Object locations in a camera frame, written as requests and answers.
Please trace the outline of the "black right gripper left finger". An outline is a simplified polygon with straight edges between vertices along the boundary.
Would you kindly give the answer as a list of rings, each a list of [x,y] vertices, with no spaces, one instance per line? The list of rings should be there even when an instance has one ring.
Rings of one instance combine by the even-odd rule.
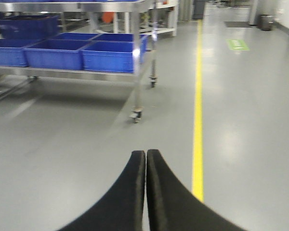
[[[141,231],[145,196],[144,151],[133,151],[110,189],[62,231]]]

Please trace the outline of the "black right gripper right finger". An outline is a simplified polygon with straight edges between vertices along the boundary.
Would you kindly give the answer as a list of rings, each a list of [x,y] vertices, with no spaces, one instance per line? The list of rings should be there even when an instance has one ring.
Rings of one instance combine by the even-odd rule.
[[[195,198],[172,172],[160,151],[147,151],[146,194],[152,231],[240,231]]]

